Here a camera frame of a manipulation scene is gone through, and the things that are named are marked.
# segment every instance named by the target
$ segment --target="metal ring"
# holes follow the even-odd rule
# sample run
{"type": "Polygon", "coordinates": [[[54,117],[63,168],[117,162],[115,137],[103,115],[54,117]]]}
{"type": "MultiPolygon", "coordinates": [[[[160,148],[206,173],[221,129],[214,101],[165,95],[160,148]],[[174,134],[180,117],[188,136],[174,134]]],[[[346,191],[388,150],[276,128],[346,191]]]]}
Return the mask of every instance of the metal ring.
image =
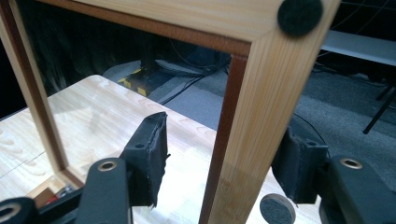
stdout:
{"type": "Polygon", "coordinates": [[[343,158],[340,160],[341,164],[345,165],[348,168],[359,170],[363,168],[363,165],[355,160],[349,159],[349,158],[343,158]]]}
{"type": "Polygon", "coordinates": [[[117,167],[117,163],[114,161],[104,161],[98,166],[98,170],[102,172],[110,171],[117,167]]]}
{"type": "Polygon", "coordinates": [[[0,222],[5,222],[12,217],[15,217],[21,211],[21,205],[18,203],[9,203],[0,207],[0,213],[4,213],[0,216],[0,222]]]}

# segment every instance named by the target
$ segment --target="gray carpet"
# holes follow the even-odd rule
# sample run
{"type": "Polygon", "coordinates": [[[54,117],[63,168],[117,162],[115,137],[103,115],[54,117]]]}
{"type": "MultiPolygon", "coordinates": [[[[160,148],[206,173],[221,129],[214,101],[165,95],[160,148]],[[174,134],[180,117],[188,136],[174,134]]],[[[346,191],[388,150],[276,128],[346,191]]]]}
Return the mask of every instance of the gray carpet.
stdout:
{"type": "MultiPolygon", "coordinates": [[[[161,102],[181,90],[189,80],[175,77],[148,98],[161,102]]],[[[216,130],[226,81],[223,72],[205,77],[166,106],[216,130]]],[[[383,104],[375,97],[385,85],[371,83],[363,75],[313,73],[295,113],[319,131],[332,156],[341,154],[369,162],[388,187],[396,190],[396,111],[388,109],[368,134],[362,133],[383,104]]]]}

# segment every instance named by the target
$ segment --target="black circular disc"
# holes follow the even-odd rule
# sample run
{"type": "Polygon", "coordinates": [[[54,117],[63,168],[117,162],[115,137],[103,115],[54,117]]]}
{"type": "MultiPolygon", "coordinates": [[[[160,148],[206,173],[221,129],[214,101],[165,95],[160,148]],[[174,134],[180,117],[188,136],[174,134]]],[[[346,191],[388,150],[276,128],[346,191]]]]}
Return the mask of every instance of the black circular disc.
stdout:
{"type": "Polygon", "coordinates": [[[320,0],[286,0],[277,12],[277,22],[287,35],[302,36],[317,26],[322,13],[320,0]]]}
{"type": "Polygon", "coordinates": [[[293,205],[279,194],[267,194],[260,201],[262,217],[269,224],[292,224],[296,218],[293,205]]]}

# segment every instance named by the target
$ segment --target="dark wood edge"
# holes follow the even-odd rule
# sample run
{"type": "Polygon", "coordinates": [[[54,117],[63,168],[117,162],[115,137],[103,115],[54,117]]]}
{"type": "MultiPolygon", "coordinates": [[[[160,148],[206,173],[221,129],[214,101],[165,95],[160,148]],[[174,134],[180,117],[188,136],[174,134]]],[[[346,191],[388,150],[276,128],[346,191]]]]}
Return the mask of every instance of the dark wood edge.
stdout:
{"type": "Polygon", "coordinates": [[[78,189],[84,187],[84,183],[82,183],[73,173],[71,173],[68,169],[62,171],[62,174],[70,180],[78,189]]]}
{"type": "Polygon", "coordinates": [[[224,156],[233,126],[233,116],[235,115],[236,104],[238,103],[239,92],[241,91],[247,63],[248,58],[243,56],[233,55],[231,60],[230,74],[220,114],[218,135],[216,136],[216,143],[213,149],[212,161],[210,162],[209,174],[206,181],[204,201],[199,219],[200,224],[206,224],[209,221],[210,211],[215,201],[221,167],[224,162],[224,156]]]}
{"type": "Polygon", "coordinates": [[[53,171],[54,173],[60,172],[68,166],[67,160],[62,149],[62,144],[60,142],[56,126],[54,125],[54,122],[51,122],[53,117],[50,110],[47,110],[47,108],[49,108],[46,106],[46,104],[48,104],[47,96],[41,95],[40,88],[38,86],[39,84],[37,83],[33,69],[29,64],[29,58],[12,13],[11,5],[8,1],[0,1],[0,15],[5,23],[9,38],[12,40],[11,47],[16,54],[18,64],[21,67],[22,78],[27,85],[27,90],[22,90],[26,104],[28,104],[31,109],[35,125],[40,127],[38,130],[42,141],[48,143],[44,143],[44,147],[49,156],[49,163],[51,164],[53,171]]]}
{"type": "Polygon", "coordinates": [[[39,192],[33,200],[35,200],[35,207],[42,208],[44,207],[49,199],[53,198],[55,193],[52,192],[50,188],[44,188],[41,192],[39,192]]]}
{"type": "Polygon", "coordinates": [[[213,35],[189,28],[176,26],[162,21],[154,21],[142,17],[133,16],[106,8],[86,5],[75,1],[66,0],[37,0],[56,7],[76,11],[105,21],[132,27],[138,30],[163,35],[177,40],[216,49],[231,54],[248,56],[250,43],[236,40],[225,36],[213,35]]]}

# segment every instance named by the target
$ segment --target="black cable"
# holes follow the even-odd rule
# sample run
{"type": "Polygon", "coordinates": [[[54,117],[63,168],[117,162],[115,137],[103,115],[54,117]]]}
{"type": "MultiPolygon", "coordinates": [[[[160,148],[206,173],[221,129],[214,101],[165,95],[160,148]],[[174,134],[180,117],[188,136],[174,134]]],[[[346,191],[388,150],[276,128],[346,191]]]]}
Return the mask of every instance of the black cable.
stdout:
{"type": "Polygon", "coordinates": [[[337,71],[324,65],[321,63],[315,63],[313,69],[318,69],[318,71],[313,71],[314,73],[320,73],[320,72],[324,72],[324,73],[330,73],[330,74],[337,74],[337,71]]]}
{"type": "MultiPolygon", "coordinates": [[[[341,4],[342,4],[342,5],[350,5],[350,6],[358,7],[361,3],[352,3],[352,2],[341,1],[341,4]]],[[[367,6],[367,7],[370,7],[370,8],[377,8],[377,9],[381,8],[381,7],[373,6],[373,5],[366,5],[366,6],[367,6]]],[[[393,7],[383,7],[383,9],[385,9],[385,10],[391,10],[391,11],[396,11],[396,8],[393,8],[393,7]]]]}
{"type": "Polygon", "coordinates": [[[388,2],[389,2],[389,0],[386,1],[386,2],[384,3],[384,5],[382,5],[382,7],[374,14],[374,16],[372,16],[372,18],[370,18],[370,20],[368,20],[368,21],[359,29],[358,32],[356,32],[356,35],[358,35],[362,30],[364,30],[364,28],[366,28],[366,26],[367,26],[368,24],[370,24],[370,22],[373,21],[373,19],[378,15],[378,13],[385,7],[385,5],[386,5],[388,2]]]}
{"type": "MultiPolygon", "coordinates": [[[[298,117],[299,119],[303,120],[305,123],[307,123],[309,126],[311,126],[311,128],[315,131],[315,133],[317,133],[317,135],[319,136],[319,138],[323,141],[323,143],[325,145],[327,145],[326,141],[323,139],[323,137],[320,135],[320,133],[318,132],[318,130],[314,127],[314,125],[312,125],[308,120],[303,119],[303,117],[301,117],[300,115],[296,114],[295,112],[293,113],[296,117],[298,117]]],[[[331,158],[330,156],[330,152],[329,149],[327,150],[327,155],[329,156],[329,158],[331,158]]]]}
{"type": "Polygon", "coordinates": [[[216,65],[215,65],[215,64],[209,64],[209,65],[203,65],[203,66],[201,66],[201,65],[196,65],[196,64],[190,63],[189,61],[187,61],[186,59],[184,59],[184,57],[181,56],[181,54],[177,51],[177,49],[176,49],[176,47],[175,47],[175,45],[174,45],[174,43],[173,43],[173,41],[172,41],[171,38],[169,38],[169,41],[171,42],[172,48],[173,48],[173,50],[175,51],[175,53],[177,54],[177,56],[178,56],[181,60],[183,60],[185,63],[187,63],[187,64],[189,64],[189,65],[191,65],[191,66],[193,66],[193,67],[197,67],[197,68],[209,68],[209,67],[212,67],[212,68],[215,67],[215,68],[216,68],[216,65]]]}
{"type": "Polygon", "coordinates": [[[349,16],[347,16],[345,19],[343,19],[342,21],[338,22],[336,25],[332,26],[330,29],[334,29],[338,26],[340,26],[341,24],[343,24],[345,21],[349,20],[349,18],[351,18],[353,15],[355,15],[359,9],[361,9],[361,7],[363,6],[363,4],[366,2],[366,0],[361,1],[361,4],[355,9],[355,11],[353,11],[352,13],[349,14],[349,16]]]}
{"type": "Polygon", "coordinates": [[[170,75],[173,75],[175,77],[207,77],[210,76],[212,74],[214,74],[217,69],[204,69],[201,70],[200,69],[200,73],[193,73],[193,72],[186,72],[186,71],[181,71],[181,70],[177,70],[175,68],[171,68],[168,66],[165,66],[163,64],[158,63],[157,61],[155,61],[155,63],[161,67],[161,71],[170,75]]]}
{"type": "Polygon", "coordinates": [[[190,81],[186,82],[186,84],[184,85],[183,89],[181,89],[180,91],[178,91],[176,94],[170,96],[169,98],[167,98],[166,100],[163,100],[162,102],[160,102],[161,105],[166,105],[168,104],[170,101],[172,101],[173,99],[175,99],[177,96],[179,96],[183,91],[185,91],[186,89],[188,89],[190,86],[192,86],[194,83],[196,83],[197,81],[203,79],[204,77],[195,77],[193,79],[191,79],[190,81]]]}
{"type": "Polygon", "coordinates": [[[320,57],[322,57],[322,56],[328,55],[328,54],[330,54],[330,53],[332,53],[332,52],[331,52],[331,51],[324,52],[324,53],[322,53],[322,54],[319,54],[319,55],[317,56],[317,58],[320,58],[320,57]]]}

